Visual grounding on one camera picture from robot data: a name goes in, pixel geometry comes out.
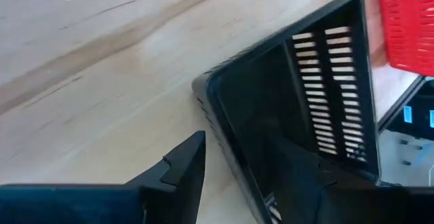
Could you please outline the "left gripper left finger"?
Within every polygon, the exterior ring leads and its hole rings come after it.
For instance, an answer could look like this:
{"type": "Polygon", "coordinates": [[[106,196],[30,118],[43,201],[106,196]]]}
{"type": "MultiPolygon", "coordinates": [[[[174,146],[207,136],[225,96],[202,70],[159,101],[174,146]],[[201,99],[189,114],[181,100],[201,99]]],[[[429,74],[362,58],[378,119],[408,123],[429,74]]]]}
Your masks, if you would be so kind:
{"type": "Polygon", "coordinates": [[[126,183],[139,189],[144,223],[196,223],[205,154],[205,132],[196,131],[153,167],[126,183]]]}

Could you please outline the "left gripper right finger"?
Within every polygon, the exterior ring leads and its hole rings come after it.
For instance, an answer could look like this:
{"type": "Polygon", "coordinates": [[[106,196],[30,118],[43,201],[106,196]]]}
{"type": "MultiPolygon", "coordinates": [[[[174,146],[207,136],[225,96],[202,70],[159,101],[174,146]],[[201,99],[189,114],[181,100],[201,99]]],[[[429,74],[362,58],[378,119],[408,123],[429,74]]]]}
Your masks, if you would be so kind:
{"type": "Polygon", "coordinates": [[[320,168],[318,155],[290,142],[275,139],[275,198],[284,223],[316,223],[323,190],[336,183],[320,168]]]}

